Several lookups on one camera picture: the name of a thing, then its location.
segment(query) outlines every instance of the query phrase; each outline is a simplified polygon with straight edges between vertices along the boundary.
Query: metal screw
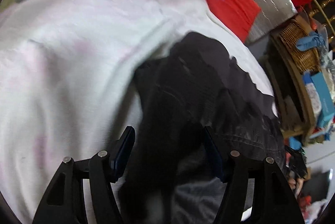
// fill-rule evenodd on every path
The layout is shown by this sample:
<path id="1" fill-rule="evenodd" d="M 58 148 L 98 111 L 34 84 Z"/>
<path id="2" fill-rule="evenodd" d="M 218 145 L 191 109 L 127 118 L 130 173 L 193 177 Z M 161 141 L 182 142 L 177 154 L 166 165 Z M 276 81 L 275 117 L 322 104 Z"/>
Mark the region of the metal screw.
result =
<path id="1" fill-rule="evenodd" d="M 231 151 L 231 155 L 232 155 L 233 157 L 238 157 L 238 156 L 240 155 L 240 153 L 239 153 L 237 150 L 232 150 L 232 151 Z"/>
<path id="2" fill-rule="evenodd" d="M 103 157 L 107 156 L 107 151 L 106 151 L 106 150 L 101 150 L 101 151 L 99 151 L 98 156 L 99 156 L 100 158 L 103 158 Z"/>
<path id="3" fill-rule="evenodd" d="M 269 164 L 272 164 L 272 163 L 274 163 L 274 159 L 273 158 L 271 158 L 271 157 L 266 157 L 266 159 L 265 159 Z"/>
<path id="4" fill-rule="evenodd" d="M 63 158 L 63 163 L 67 164 L 70 160 L 72 160 L 72 158 L 69 156 L 66 156 Z"/>

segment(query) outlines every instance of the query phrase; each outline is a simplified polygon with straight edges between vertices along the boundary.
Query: blue cloth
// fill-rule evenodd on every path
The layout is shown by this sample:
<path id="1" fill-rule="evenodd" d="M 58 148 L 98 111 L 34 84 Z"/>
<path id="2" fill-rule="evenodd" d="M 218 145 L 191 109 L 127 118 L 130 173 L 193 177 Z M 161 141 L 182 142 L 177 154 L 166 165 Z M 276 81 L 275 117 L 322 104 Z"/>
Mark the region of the blue cloth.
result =
<path id="1" fill-rule="evenodd" d="M 329 134 L 329 132 L 327 132 L 325 134 L 325 141 L 330 141 L 330 134 Z"/>
<path id="2" fill-rule="evenodd" d="M 296 42 L 296 47 L 300 51 L 306 51 L 313 47 L 319 47 L 322 45 L 326 45 L 324 38 L 314 31 L 310 32 L 308 37 L 298 39 Z"/>
<path id="3" fill-rule="evenodd" d="M 299 150 L 301 148 L 301 142 L 299 142 L 294 137 L 289 138 L 289 145 L 290 145 L 290 148 L 292 148 L 294 150 Z"/>
<path id="4" fill-rule="evenodd" d="M 304 81 L 305 85 L 307 85 L 309 83 L 313 83 L 312 78 L 311 78 L 311 74 L 310 74 L 309 71 L 304 72 L 303 81 Z"/>

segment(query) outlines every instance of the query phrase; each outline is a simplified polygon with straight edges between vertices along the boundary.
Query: wicker basket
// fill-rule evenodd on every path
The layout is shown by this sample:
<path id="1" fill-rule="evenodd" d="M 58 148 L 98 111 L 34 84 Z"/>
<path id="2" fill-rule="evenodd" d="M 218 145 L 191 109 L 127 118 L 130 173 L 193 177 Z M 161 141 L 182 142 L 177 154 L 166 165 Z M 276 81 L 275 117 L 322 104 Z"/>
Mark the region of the wicker basket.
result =
<path id="1" fill-rule="evenodd" d="M 292 59 L 301 74 L 306 70 L 310 70 L 314 73 L 320 71 L 318 50 L 314 47 L 307 51 L 300 51 L 295 46 L 298 39 L 307 36 L 308 34 L 296 20 L 292 20 L 279 35 L 280 40 L 292 56 Z"/>

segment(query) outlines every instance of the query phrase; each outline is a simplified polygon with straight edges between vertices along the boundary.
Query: white fabric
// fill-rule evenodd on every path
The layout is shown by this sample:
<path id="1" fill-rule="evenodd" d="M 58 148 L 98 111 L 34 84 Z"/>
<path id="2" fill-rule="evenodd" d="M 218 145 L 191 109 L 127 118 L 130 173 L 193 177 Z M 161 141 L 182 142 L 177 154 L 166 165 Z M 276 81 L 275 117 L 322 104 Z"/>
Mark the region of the white fabric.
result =
<path id="1" fill-rule="evenodd" d="M 134 70 L 189 31 L 222 42 L 272 95 L 255 58 L 205 0 L 27 0 L 0 17 L 0 191 L 23 224 L 64 156 L 90 158 L 125 125 L 138 128 L 131 93 L 116 121 Z"/>

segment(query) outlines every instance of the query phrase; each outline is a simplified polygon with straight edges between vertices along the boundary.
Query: blue box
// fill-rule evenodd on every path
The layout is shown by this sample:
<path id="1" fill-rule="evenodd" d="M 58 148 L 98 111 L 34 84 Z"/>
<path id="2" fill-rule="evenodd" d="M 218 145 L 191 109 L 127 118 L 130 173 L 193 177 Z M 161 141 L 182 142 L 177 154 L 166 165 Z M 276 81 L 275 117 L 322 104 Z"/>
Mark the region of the blue box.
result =
<path id="1" fill-rule="evenodd" d="M 326 127 L 330 120 L 334 119 L 335 109 L 322 72 L 312 76 L 312 81 L 321 100 L 321 113 L 317 122 L 320 128 Z"/>

